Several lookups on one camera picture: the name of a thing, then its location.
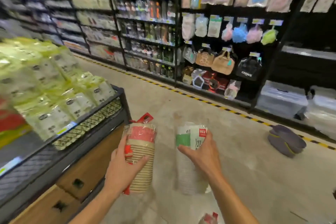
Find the hand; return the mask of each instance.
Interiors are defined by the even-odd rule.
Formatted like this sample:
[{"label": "hand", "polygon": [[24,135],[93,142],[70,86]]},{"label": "hand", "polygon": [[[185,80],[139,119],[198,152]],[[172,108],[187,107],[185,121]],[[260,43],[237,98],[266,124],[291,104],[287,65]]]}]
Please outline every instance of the hand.
[{"label": "hand", "polygon": [[111,161],[105,174],[104,190],[108,193],[121,194],[131,184],[135,176],[146,165],[149,157],[142,157],[137,163],[131,165],[125,160],[126,136],[124,136],[117,149],[111,154]]},{"label": "hand", "polygon": [[190,158],[194,165],[205,173],[209,182],[219,175],[222,176],[217,145],[212,140],[210,130],[207,131],[203,144],[197,150],[192,150],[184,145],[179,145],[178,150]]}]

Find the floor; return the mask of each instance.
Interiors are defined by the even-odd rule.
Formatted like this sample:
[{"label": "floor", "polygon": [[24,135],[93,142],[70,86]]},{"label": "floor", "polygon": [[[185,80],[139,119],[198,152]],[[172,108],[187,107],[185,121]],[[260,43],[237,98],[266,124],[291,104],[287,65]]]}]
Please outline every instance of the floor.
[{"label": "floor", "polygon": [[204,213],[220,213],[212,193],[186,196],[174,190],[175,112],[212,131],[225,177],[261,224],[304,224],[303,219],[324,224],[336,219],[336,151],[307,142],[303,153],[287,158],[268,143],[270,128],[263,124],[78,60],[84,70],[123,87],[132,118],[149,112],[158,132],[152,188],[120,196],[102,224],[197,224]]}]

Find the paper cup package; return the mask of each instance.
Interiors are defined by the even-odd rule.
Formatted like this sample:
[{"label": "paper cup package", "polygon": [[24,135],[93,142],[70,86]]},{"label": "paper cup package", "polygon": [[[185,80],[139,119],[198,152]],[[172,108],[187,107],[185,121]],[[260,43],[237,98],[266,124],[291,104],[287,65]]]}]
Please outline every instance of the paper cup package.
[{"label": "paper cup package", "polygon": [[126,162],[135,164],[142,157],[149,156],[147,164],[136,175],[129,187],[130,192],[145,192],[150,187],[153,177],[155,126],[148,123],[132,123],[125,128],[124,133],[127,135]]},{"label": "paper cup package", "polygon": [[[185,122],[176,128],[176,147],[184,145],[197,150],[204,142],[207,128]],[[207,191],[208,182],[203,174],[197,170],[191,160],[176,148],[177,189],[183,194],[202,194]]]}]

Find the floor marking tape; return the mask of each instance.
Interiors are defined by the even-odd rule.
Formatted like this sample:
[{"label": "floor marking tape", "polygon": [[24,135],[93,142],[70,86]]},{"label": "floor marking tape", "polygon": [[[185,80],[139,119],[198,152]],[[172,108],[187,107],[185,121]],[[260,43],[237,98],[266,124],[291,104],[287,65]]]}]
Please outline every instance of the floor marking tape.
[{"label": "floor marking tape", "polygon": [[[239,116],[241,116],[241,117],[243,117],[243,118],[246,118],[246,119],[249,119],[249,120],[253,120],[253,121],[255,121],[255,122],[258,122],[258,123],[260,123],[260,124],[266,125],[266,126],[268,126],[268,127],[271,127],[271,128],[273,127],[273,125],[271,125],[271,124],[269,124],[269,123],[267,123],[267,122],[264,122],[264,121],[262,121],[262,120],[259,120],[259,119],[256,119],[256,118],[252,118],[252,117],[250,117],[250,116],[247,116],[247,115],[242,114],[242,113],[240,113],[240,112],[236,112],[236,111],[231,110],[231,109],[229,109],[229,108],[226,108],[226,107],[224,107],[224,106],[220,106],[220,105],[217,105],[217,104],[215,104],[215,103],[209,102],[209,101],[207,101],[207,100],[200,99],[200,98],[197,98],[197,97],[194,97],[194,96],[185,94],[185,93],[183,93],[183,92],[181,92],[181,91],[178,91],[178,90],[176,90],[176,89],[172,89],[172,88],[170,88],[170,87],[167,87],[167,86],[158,84],[157,82],[152,82],[152,81],[150,81],[150,80],[148,80],[148,79],[144,79],[144,78],[138,77],[138,76],[136,76],[136,75],[134,75],[134,74],[127,73],[127,72],[125,72],[125,71],[116,69],[116,68],[111,67],[111,66],[103,65],[103,64],[101,64],[101,63],[99,63],[99,62],[96,62],[96,61],[93,61],[93,60],[89,60],[89,59],[86,59],[86,58],[84,58],[84,57],[80,57],[80,56],[76,56],[76,57],[78,57],[78,58],[80,58],[80,59],[83,59],[83,60],[85,60],[85,61],[88,61],[88,62],[97,64],[97,65],[103,66],[103,67],[107,67],[107,68],[112,69],[112,70],[114,70],[114,71],[117,71],[117,72],[120,72],[120,73],[123,73],[123,74],[126,74],[126,75],[130,75],[130,76],[132,76],[132,77],[135,77],[135,78],[137,78],[137,79],[141,79],[141,80],[143,80],[143,81],[145,81],[145,82],[149,82],[149,83],[151,83],[151,84],[160,86],[160,87],[165,88],[165,89],[167,89],[167,90],[174,91],[174,92],[176,92],[176,93],[178,93],[178,94],[181,94],[181,95],[183,95],[183,96],[186,96],[186,97],[189,97],[189,98],[192,98],[192,99],[196,99],[196,100],[201,101],[201,102],[203,102],[203,103],[210,104],[210,105],[215,106],[215,107],[217,107],[217,108],[220,108],[220,109],[222,109],[222,110],[225,110],[225,111],[234,113],[234,114],[236,114],[236,115],[239,115]],[[309,141],[309,142],[312,142],[312,143],[314,143],[314,144],[318,144],[318,145],[320,145],[320,146],[322,146],[322,147],[328,148],[328,149],[330,149],[330,150],[334,150],[334,151],[336,151],[336,148],[333,147],[333,146],[326,145],[325,143],[321,143],[321,142],[315,141],[315,140],[313,140],[313,139],[310,139],[310,138],[308,138],[308,137],[305,137],[305,136],[302,136],[302,135],[299,135],[299,134],[297,134],[297,135],[298,135],[299,137],[301,137],[301,138],[302,138],[303,140],[305,140],[305,141]]]}]

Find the red square logo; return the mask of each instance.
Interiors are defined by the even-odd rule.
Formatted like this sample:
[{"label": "red square logo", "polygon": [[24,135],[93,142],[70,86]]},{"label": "red square logo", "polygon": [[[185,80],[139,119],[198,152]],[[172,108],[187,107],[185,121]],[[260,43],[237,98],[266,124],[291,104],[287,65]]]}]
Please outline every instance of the red square logo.
[{"label": "red square logo", "polygon": [[207,130],[205,128],[199,129],[199,137],[205,137],[207,135]]}]

